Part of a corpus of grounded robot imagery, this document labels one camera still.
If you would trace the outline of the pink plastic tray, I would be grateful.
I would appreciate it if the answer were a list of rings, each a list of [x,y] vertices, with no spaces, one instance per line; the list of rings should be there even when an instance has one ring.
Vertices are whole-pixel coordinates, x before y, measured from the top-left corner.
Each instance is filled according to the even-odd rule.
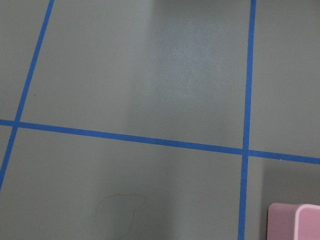
[[[320,207],[313,204],[272,203],[267,213],[268,240],[318,240]]]

